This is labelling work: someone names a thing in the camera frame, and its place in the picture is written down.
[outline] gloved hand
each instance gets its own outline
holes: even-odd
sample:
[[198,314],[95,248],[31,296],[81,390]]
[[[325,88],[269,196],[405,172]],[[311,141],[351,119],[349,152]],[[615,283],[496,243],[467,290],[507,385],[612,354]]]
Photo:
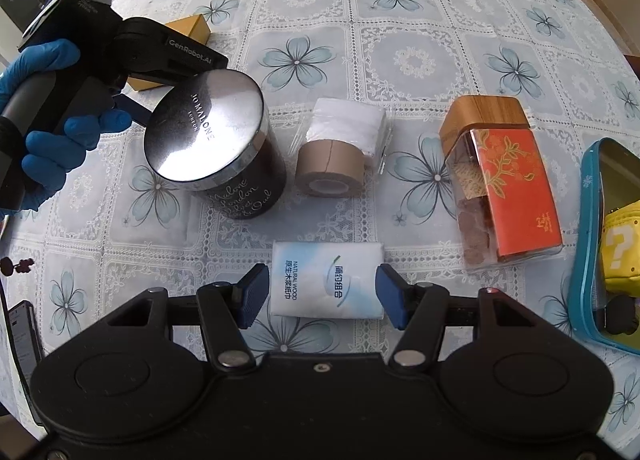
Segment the gloved hand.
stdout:
[[[0,112],[22,81],[34,72],[60,70],[73,65],[80,58],[80,50],[68,40],[57,40],[40,46],[27,47],[0,76]],[[52,197],[65,185],[66,173],[84,162],[87,150],[94,150],[101,133],[122,132],[131,126],[131,116],[112,109],[99,117],[92,115],[70,117],[66,120],[65,135],[31,132],[26,138],[27,155],[22,169],[39,184],[26,193],[22,209],[34,209]],[[0,210],[1,214],[13,211]]]

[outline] table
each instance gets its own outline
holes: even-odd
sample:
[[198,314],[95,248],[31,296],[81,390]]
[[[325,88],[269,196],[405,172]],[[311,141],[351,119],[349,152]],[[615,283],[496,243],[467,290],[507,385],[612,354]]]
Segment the table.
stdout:
[[[469,296],[499,287],[571,332],[566,290],[580,159],[604,136],[640,153],[640,84],[580,0],[114,0],[113,7],[160,22],[204,14],[209,45],[261,84],[284,154],[318,97],[350,98],[385,106],[394,120],[391,151],[416,155],[421,169],[412,175],[391,153],[382,176],[366,177],[360,198],[318,199],[292,186],[295,158],[287,155],[289,182],[277,205],[235,221],[154,176],[140,127],[105,135],[58,195],[20,215],[10,237],[10,256],[32,257],[36,267],[8,278],[9,302],[34,303],[46,351],[148,287],[184,295],[237,280],[254,262],[270,263],[275,239],[380,241],[385,260],[408,281]],[[295,58],[305,72],[295,71]],[[130,96],[152,108],[166,91]],[[514,95],[526,108],[558,206],[565,243],[558,255],[478,273],[463,268],[452,202],[438,181],[437,139],[462,94]],[[415,198],[406,196],[411,188]],[[196,328],[177,328],[175,336],[203,356]],[[301,321],[270,317],[265,306],[244,336],[257,354],[386,355],[399,332],[387,319]],[[443,355],[470,338],[470,329],[449,329]],[[586,346],[610,366],[618,392],[601,435],[621,450],[638,448],[640,359]],[[28,422],[15,377],[0,369],[0,381],[9,409]]]

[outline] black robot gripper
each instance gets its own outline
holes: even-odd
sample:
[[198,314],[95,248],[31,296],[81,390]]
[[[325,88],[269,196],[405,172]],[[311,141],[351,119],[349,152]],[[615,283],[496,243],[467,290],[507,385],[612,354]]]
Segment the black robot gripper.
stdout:
[[[329,334],[349,350],[356,324],[254,322],[268,284],[258,264],[195,296],[145,291],[55,350],[31,381],[49,436],[27,458],[619,458],[596,436],[608,368],[498,289],[451,296],[380,265],[376,292],[406,328],[385,363],[384,322],[364,324],[378,350],[369,338],[337,354],[313,350]],[[250,342],[308,352],[256,360],[239,331],[252,323]],[[200,325],[206,361],[171,341],[174,325]],[[447,326],[473,327],[473,341],[439,361]]]

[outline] round table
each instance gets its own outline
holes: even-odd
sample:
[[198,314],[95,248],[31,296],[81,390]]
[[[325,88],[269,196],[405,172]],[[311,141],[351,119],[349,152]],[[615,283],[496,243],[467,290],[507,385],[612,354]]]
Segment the round table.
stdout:
[[[385,261],[410,282],[434,281],[467,296],[498,287],[571,333],[566,296],[582,154],[605,136],[640,151],[640,84],[580,0],[113,0],[113,7],[159,22],[203,14],[209,46],[261,85],[289,179],[269,212],[231,220],[151,172],[142,128],[104,135],[59,194],[19,215],[8,242],[12,259],[36,263],[30,274],[6,280],[9,304],[32,301],[47,352],[148,287],[185,295],[210,281],[237,280],[255,262],[270,263],[274,240],[380,241]],[[152,108],[166,91],[129,95]],[[437,135],[463,94],[513,95],[526,109],[558,208],[558,255],[466,272],[452,201],[439,180]],[[319,97],[384,106],[393,119],[386,172],[369,174],[360,198],[311,198],[292,185],[289,146]],[[396,163],[394,152],[414,155],[419,169]],[[265,304],[244,337],[257,355],[387,355],[399,332],[388,319],[270,317]],[[177,328],[175,339],[203,356],[197,328]],[[470,339],[470,329],[448,329],[443,356]],[[616,448],[637,450],[640,359],[586,346],[615,378],[600,433]],[[34,430],[15,374],[1,365],[0,397]]]

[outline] white tissue packet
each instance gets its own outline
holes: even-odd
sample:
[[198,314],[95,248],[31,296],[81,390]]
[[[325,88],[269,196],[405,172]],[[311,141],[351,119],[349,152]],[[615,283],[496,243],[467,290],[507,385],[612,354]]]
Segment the white tissue packet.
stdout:
[[376,155],[386,136],[385,110],[358,101],[321,97],[314,106],[305,142],[333,139],[354,145],[364,153],[367,166],[375,167]]
[[271,315],[382,319],[379,243],[274,242]]

